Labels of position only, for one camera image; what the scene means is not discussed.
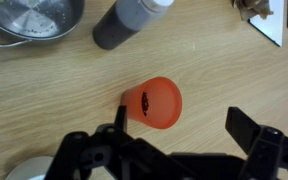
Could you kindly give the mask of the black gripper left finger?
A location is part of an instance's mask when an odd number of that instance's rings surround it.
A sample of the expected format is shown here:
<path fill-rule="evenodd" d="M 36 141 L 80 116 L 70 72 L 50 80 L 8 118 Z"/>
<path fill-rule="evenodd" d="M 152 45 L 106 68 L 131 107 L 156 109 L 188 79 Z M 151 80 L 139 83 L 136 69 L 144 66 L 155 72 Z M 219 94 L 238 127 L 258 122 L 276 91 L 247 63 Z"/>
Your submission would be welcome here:
<path fill-rule="evenodd" d="M 114 120 L 114 125 L 123 132 L 127 131 L 127 107 L 119 106 Z"/>

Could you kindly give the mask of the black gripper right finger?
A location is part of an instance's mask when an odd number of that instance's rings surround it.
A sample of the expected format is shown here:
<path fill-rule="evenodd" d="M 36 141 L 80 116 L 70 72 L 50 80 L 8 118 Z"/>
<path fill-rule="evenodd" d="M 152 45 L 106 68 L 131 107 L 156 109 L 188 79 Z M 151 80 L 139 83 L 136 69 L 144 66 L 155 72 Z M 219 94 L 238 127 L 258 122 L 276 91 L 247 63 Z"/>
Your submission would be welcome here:
<path fill-rule="evenodd" d="M 238 107 L 229 107 L 225 129 L 239 147 L 248 154 L 261 127 Z"/>

